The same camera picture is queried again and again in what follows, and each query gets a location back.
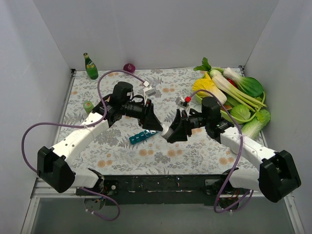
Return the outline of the bok choy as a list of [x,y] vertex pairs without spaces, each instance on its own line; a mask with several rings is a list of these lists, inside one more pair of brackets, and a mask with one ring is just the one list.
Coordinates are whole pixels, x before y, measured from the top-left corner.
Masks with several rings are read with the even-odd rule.
[[253,77],[243,77],[236,73],[232,68],[225,68],[223,71],[225,78],[231,79],[240,91],[255,98],[260,96],[264,89],[261,83]]

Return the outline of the red pepper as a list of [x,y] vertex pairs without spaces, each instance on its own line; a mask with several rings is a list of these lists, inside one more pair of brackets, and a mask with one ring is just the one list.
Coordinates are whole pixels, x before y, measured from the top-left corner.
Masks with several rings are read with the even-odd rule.
[[235,88],[238,88],[237,84],[229,78],[226,78],[229,83],[231,83]]

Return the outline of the white pill bottle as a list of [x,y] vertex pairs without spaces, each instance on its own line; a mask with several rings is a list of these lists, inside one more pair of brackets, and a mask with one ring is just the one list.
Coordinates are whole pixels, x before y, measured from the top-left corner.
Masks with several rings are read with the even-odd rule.
[[165,124],[161,124],[161,126],[162,126],[162,132],[160,133],[160,135],[165,139],[165,140],[167,140],[170,136],[171,136],[171,134],[173,133],[173,130],[170,128],[170,127],[168,127],[167,125],[165,125]]

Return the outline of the parsley leaf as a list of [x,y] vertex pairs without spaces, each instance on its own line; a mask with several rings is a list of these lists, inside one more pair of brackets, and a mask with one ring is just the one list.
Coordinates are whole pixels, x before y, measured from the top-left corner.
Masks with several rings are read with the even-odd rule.
[[208,59],[206,57],[204,57],[201,61],[201,65],[200,66],[196,66],[193,70],[194,71],[205,71],[205,72],[209,72],[211,71],[212,67],[208,62]]

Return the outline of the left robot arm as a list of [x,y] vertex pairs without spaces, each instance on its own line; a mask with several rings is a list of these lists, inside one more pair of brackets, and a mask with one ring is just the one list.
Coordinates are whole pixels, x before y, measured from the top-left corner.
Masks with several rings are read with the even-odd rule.
[[71,187],[85,187],[93,195],[104,189],[104,175],[94,169],[72,169],[77,156],[100,134],[123,116],[136,118],[145,130],[162,131],[149,99],[156,89],[144,83],[143,95],[134,95],[130,83],[120,81],[113,92],[95,106],[80,127],[51,148],[38,151],[37,175],[58,193]]

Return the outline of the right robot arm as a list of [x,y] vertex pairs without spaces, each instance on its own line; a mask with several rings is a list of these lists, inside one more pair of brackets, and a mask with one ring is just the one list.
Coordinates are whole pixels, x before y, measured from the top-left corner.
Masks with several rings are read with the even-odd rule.
[[204,127],[208,136],[236,151],[247,159],[255,172],[235,168],[223,173],[220,187],[227,194],[237,189],[261,192],[271,202],[283,197],[301,186],[292,155],[283,150],[277,152],[264,147],[244,136],[238,128],[222,118],[220,106],[213,97],[205,97],[201,102],[201,112],[190,110],[186,101],[178,98],[176,103],[184,110],[177,110],[171,126],[163,125],[161,136],[168,143],[187,141],[192,130]]

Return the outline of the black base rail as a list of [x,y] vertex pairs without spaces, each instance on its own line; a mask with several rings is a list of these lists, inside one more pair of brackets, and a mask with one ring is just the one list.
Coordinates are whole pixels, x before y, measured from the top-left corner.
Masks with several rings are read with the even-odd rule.
[[106,175],[91,191],[119,205],[203,204],[212,206],[226,174]]

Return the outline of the yellow napa cabbage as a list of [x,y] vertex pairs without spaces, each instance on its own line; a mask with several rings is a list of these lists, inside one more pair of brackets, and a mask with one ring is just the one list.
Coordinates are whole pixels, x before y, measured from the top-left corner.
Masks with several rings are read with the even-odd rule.
[[199,78],[194,82],[192,91],[195,92],[197,90],[207,90],[211,92],[218,98],[219,101],[222,102],[222,104],[227,101],[225,94],[214,84],[207,72],[202,78]]

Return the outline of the green basket tray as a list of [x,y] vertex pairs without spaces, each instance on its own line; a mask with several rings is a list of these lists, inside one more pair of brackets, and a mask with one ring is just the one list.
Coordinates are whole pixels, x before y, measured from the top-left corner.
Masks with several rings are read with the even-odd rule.
[[[192,99],[195,99],[199,104],[202,102],[202,98],[195,94]],[[228,116],[228,114],[223,110],[223,108],[220,109],[221,116],[226,119],[227,121],[233,123],[232,119]]]

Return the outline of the green glass bottle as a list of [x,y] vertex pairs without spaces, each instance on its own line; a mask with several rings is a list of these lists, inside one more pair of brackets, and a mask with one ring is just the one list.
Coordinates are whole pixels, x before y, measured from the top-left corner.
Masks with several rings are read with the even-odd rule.
[[84,53],[85,70],[90,79],[95,80],[98,78],[98,69],[93,61],[90,59],[88,53]]

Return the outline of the green can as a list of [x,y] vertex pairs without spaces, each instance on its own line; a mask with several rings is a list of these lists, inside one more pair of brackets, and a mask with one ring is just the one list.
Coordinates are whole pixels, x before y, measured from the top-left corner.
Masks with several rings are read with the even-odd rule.
[[92,103],[91,101],[85,101],[85,102],[83,103],[83,108],[84,108],[84,110],[85,110],[85,112],[86,112],[87,114],[90,114],[91,111],[92,111],[93,108],[94,108],[94,105],[93,105],[93,103]]

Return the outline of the teal pill organizer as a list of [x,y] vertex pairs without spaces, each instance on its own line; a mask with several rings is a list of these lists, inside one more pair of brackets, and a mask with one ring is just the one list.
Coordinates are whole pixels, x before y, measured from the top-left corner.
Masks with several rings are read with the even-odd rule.
[[145,141],[146,139],[152,137],[153,135],[157,133],[158,131],[155,131],[155,130],[144,130],[134,136],[129,137],[129,142],[131,145],[135,145],[137,143]]

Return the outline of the purple onion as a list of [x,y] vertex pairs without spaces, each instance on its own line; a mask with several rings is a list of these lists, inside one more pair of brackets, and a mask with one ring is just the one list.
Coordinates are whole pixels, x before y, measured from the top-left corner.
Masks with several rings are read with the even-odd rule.
[[127,63],[123,66],[123,70],[129,73],[134,73],[136,70],[136,67],[131,63]]

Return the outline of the green lettuce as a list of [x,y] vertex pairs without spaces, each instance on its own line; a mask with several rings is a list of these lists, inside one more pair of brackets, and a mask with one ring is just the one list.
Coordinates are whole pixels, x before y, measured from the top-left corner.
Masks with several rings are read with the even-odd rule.
[[[256,97],[256,99],[264,104],[265,102],[265,93],[263,95]],[[237,100],[232,98],[231,96],[227,97],[227,101],[224,103],[225,110],[227,110],[233,119],[238,124],[243,124],[251,121],[254,117],[256,117],[258,112],[261,110],[261,107],[256,108],[256,111],[251,111],[247,106],[244,104],[239,103]],[[221,115],[227,121],[233,122],[232,119],[229,117],[228,113],[223,108],[221,108]]]

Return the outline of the floral table mat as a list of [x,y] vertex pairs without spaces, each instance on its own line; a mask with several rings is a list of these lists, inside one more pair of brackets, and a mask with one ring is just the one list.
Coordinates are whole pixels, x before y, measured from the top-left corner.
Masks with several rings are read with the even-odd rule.
[[[120,72],[99,73],[92,80],[85,71],[74,76],[62,128],[58,139],[63,140],[80,124],[87,114],[83,103],[99,103],[99,96],[113,91],[119,81],[131,83],[135,94],[141,94],[141,80],[148,81],[157,93],[151,97],[154,111],[161,122],[170,125],[174,120],[178,97],[192,94],[193,83],[203,76],[191,68],[137,70],[134,76]],[[211,139],[204,128],[194,129],[186,142],[170,144],[159,134],[132,145],[129,138],[141,132],[134,118],[123,117],[111,128],[97,136],[76,157],[74,169],[94,169],[104,175],[164,175],[164,174],[220,174],[237,163],[239,169],[254,171],[254,166],[245,158],[237,159],[226,146]]]

